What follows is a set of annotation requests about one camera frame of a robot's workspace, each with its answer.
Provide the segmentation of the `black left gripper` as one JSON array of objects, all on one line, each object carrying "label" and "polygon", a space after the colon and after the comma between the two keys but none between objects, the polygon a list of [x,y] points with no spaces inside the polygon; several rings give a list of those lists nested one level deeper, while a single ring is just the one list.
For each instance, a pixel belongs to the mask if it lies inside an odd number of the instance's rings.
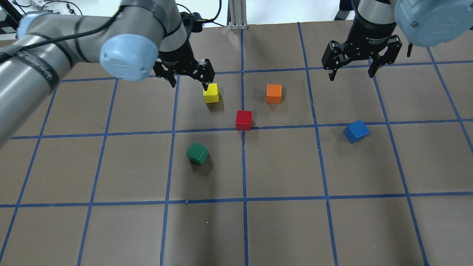
[{"label": "black left gripper", "polygon": [[176,76],[187,76],[201,82],[203,90],[214,82],[215,71],[209,59],[196,60],[190,42],[187,40],[176,50],[159,52],[158,60],[153,66],[156,77],[169,81],[172,88],[176,87]]}]

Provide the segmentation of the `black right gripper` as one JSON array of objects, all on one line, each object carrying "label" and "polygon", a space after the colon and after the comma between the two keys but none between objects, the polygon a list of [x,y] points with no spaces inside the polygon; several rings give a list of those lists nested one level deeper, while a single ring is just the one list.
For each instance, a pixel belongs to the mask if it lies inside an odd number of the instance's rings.
[{"label": "black right gripper", "polygon": [[338,69],[353,61],[371,59],[368,75],[374,78],[379,68],[393,64],[402,47],[402,41],[393,32],[397,24],[377,24],[363,17],[355,17],[343,43],[330,41],[321,63],[328,70],[329,80],[334,81]]}]

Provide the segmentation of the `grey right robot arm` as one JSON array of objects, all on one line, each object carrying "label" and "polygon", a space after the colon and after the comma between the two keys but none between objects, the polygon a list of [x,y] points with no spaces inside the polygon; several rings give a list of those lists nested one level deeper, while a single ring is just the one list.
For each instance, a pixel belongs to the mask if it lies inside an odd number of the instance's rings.
[{"label": "grey right robot arm", "polygon": [[354,61],[371,60],[368,75],[393,64],[403,46],[394,30],[402,30],[412,47],[450,42],[472,28],[471,0],[341,0],[339,10],[355,13],[345,42],[330,41],[321,58],[330,81],[338,69]]}]

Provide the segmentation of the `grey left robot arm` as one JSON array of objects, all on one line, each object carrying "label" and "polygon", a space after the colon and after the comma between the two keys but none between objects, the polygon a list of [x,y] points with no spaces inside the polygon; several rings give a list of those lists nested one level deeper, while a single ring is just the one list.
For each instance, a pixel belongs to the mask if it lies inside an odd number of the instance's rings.
[{"label": "grey left robot arm", "polygon": [[191,31],[174,0],[122,0],[111,17],[25,16],[17,41],[1,48],[1,146],[79,62],[126,81],[154,71],[175,86],[174,76],[184,75],[206,90],[215,71],[209,59],[195,59]]}]

